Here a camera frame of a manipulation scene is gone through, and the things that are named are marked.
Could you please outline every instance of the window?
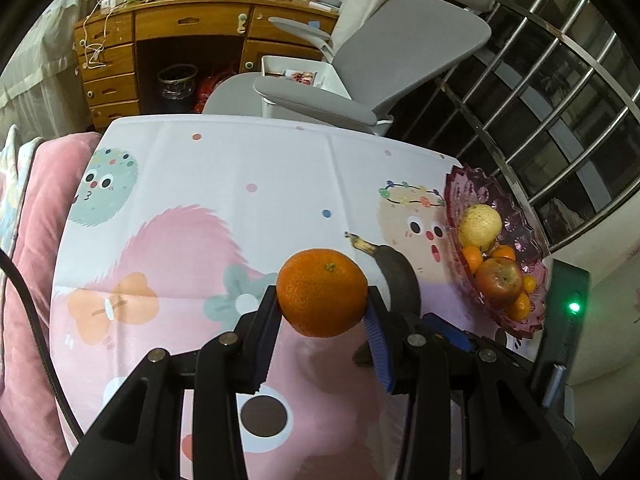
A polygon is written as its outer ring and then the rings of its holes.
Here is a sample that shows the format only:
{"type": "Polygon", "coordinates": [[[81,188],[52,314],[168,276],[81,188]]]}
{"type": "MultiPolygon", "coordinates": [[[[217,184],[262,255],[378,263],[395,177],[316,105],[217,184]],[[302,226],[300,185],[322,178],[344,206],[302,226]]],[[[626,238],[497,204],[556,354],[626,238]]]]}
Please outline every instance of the window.
{"type": "Polygon", "coordinates": [[[539,242],[554,251],[640,184],[640,70],[587,0],[497,2],[485,17],[487,45],[440,86],[454,102],[436,87],[424,114],[431,120],[408,139],[483,168],[505,189],[498,163],[508,164],[540,219],[539,242]],[[476,135],[467,112],[488,137],[476,135]]]}

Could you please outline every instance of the gray office chair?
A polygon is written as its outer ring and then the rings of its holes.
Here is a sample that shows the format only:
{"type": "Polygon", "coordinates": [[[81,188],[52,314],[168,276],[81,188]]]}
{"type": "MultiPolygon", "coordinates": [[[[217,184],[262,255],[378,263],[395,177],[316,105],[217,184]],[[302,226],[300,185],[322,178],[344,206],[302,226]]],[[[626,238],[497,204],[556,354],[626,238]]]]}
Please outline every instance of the gray office chair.
{"type": "MultiPolygon", "coordinates": [[[[456,1],[477,12],[495,5],[495,0],[456,1]]],[[[316,46],[328,40],[325,32],[303,23],[271,21],[316,46]]],[[[259,100],[265,98],[300,114],[300,120],[384,134],[392,120],[388,113],[400,98],[482,48],[490,36],[482,18],[444,0],[389,0],[331,60],[351,99],[284,78],[241,74],[213,92],[203,113],[260,116],[259,100]]]]}

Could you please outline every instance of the table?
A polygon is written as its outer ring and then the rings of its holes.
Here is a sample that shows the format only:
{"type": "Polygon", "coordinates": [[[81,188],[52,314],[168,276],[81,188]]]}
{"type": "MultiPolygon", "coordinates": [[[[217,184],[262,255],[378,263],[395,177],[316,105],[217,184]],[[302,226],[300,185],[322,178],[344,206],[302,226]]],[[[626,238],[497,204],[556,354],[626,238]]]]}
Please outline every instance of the table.
{"type": "Polygon", "coordinates": [[[192,63],[210,75],[229,66],[259,72],[267,55],[322,58],[307,41],[272,25],[271,16],[328,33],[338,19],[301,0],[146,0],[76,23],[74,49],[95,127],[161,112],[156,74],[172,64],[192,63]],[[86,43],[104,45],[99,64],[87,65],[93,52],[86,43]]]}
{"type": "MultiPolygon", "coordinates": [[[[444,207],[433,191],[442,194],[456,163],[322,124],[115,121],[79,187],[54,278],[50,347],[82,428],[151,348],[191,351],[232,329],[300,250],[347,254],[388,301],[378,267],[345,231],[407,256],[423,313],[493,335],[495,325],[464,306],[447,265],[444,207]]],[[[315,339],[283,320],[259,395],[238,396],[252,480],[371,480],[393,471],[404,399],[386,396],[372,369],[353,364],[364,339],[361,325],[315,339]],[[260,410],[273,415],[272,426],[260,425],[260,410]]],[[[182,424],[185,478],[191,401],[182,424]]]]}

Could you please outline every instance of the orange bow print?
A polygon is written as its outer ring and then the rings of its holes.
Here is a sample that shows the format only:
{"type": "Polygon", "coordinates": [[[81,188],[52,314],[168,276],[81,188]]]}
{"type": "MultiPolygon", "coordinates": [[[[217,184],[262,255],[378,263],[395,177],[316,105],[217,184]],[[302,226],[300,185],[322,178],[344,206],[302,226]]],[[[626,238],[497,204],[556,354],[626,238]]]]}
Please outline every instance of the orange bow print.
{"type": "Polygon", "coordinates": [[[142,272],[125,276],[107,298],[78,288],[69,295],[67,307],[88,345],[102,341],[112,322],[142,325],[155,318],[160,308],[158,295],[147,285],[142,272]]]}

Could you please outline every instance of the white basket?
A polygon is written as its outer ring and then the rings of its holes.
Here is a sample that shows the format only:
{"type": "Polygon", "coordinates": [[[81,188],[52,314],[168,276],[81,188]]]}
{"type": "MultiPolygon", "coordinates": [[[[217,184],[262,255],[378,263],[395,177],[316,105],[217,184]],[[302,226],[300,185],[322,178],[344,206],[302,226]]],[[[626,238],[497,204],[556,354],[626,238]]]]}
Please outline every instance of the white basket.
{"type": "MultiPolygon", "coordinates": [[[[334,94],[341,95],[347,99],[351,96],[342,84],[340,76],[330,63],[324,61],[314,61],[311,59],[299,59],[297,57],[283,56],[263,56],[262,75],[282,74],[285,70],[295,70],[297,72],[311,72],[316,74],[313,86],[321,88],[334,94]]],[[[298,114],[275,105],[271,101],[262,99],[262,116],[275,119],[287,119],[289,121],[301,121],[303,123],[326,124],[314,118],[298,114]]]]}

